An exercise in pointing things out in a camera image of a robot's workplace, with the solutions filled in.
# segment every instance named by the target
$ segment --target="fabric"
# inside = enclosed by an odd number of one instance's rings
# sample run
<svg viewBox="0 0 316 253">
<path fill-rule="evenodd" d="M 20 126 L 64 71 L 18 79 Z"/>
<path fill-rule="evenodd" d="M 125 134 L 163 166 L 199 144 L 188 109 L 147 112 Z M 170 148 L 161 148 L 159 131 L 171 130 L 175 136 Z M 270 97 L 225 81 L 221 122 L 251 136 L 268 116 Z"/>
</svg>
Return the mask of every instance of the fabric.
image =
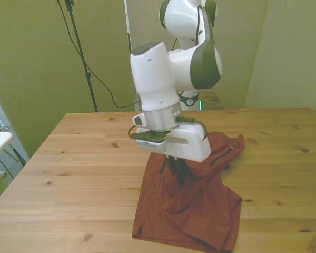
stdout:
<svg viewBox="0 0 316 253">
<path fill-rule="evenodd" d="M 241 197 L 221 182 L 220 171 L 244 149 L 243 136 L 208 134 L 211 155 L 187 161 L 193 176 L 180 187 L 151 153 L 144 172 L 132 237 L 205 252 L 232 251 L 238 236 Z"/>
</svg>

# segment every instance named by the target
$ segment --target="wooden tabletop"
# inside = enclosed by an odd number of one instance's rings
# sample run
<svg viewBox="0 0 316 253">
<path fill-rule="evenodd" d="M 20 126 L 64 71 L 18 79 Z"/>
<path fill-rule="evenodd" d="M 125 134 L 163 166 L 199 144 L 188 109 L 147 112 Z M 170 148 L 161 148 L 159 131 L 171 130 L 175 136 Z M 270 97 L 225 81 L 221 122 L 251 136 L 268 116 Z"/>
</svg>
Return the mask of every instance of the wooden tabletop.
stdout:
<svg viewBox="0 0 316 253">
<path fill-rule="evenodd" d="M 0 253 L 195 252 L 131 238 L 149 152 L 127 137 L 135 112 L 67 114 L 0 197 Z M 234 252 L 316 253 L 316 113 L 188 112 L 243 134 L 223 174 L 244 199 Z"/>
</svg>

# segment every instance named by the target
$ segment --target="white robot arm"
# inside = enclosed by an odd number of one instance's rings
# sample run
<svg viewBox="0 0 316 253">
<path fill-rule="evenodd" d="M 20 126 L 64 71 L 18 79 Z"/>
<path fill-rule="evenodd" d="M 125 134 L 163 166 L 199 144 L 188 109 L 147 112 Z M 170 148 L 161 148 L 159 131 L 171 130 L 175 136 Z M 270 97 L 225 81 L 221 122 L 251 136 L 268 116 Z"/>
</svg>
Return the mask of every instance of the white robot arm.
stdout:
<svg viewBox="0 0 316 253">
<path fill-rule="evenodd" d="M 212 27 L 212 0 L 166 0 L 161 24 L 179 39 L 182 50 L 167 52 L 163 42 L 148 43 L 131 54 L 131 68 L 143 113 L 130 134 L 142 149 L 202 162 L 211 152 L 206 129 L 182 117 L 179 92 L 212 88 L 222 74 Z"/>
</svg>

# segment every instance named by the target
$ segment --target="black pole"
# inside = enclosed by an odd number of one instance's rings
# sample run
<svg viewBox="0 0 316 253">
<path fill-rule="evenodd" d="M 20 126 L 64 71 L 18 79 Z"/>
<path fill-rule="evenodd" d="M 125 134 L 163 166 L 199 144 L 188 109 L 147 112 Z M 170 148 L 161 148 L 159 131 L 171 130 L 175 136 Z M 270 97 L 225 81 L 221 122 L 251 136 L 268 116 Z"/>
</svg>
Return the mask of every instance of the black pole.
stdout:
<svg viewBox="0 0 316 253">
<path fill-rule="evenodd" d="M 82 58 L 84 71 L 85 71 L 85 77 L 86 77 L 86 79 L 88 81 L 90 94 L 91 94 L 91 98 L 93 100 L 95 112 L 98 112 L 97 104 L 96 104 L 96 100 L 95 100 L 95 95 L 94 95 L 93 87 L 91 85 L 91 80 L 90 80 L 91 73 L 88 71 L 88 69 L 86 67 L 86 63 L 85 63 L 85 60 L 84 60 L 83 51 L 82 51 L 82 47 L 81 47 L 81 43 L 80 43 L 80 38 L 78 37 L 78 32 L 77 32 L 75 21 L 74 21 L 73 8 L 72 8 L 72 5 L 74 5 L 74 1 L 73 0 L 65 0 L 64 2 L 65 2 L 65 5 L 67 6 L 67 10 L 69 12 L 70 19 L 72 20 L 72 24 L 73 24 L 73 28 L 74 28 L 74 32 L 75 32 L 75 36 L 76 36 L 76 40 L 77 40 L 77 45 L 78 45 L 78 49 L 80 50 L 80 55 L 81 55 L 81 58 Z"/>
</svg>

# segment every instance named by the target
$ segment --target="sticker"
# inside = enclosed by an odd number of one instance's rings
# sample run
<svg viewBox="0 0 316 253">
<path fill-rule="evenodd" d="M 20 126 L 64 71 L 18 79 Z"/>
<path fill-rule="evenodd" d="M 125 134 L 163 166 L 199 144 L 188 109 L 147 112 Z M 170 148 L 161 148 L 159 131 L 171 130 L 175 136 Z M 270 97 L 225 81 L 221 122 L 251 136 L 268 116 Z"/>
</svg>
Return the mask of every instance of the sticker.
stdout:
<svg viewBox="0 0 316 253">
<path fill-rule="evenodd" d="M 173 113 L 173 116 L 177 116 L 180 114 L 180 110 L 179 111 L 176 111 L 175 113 Z"/>
</svg>

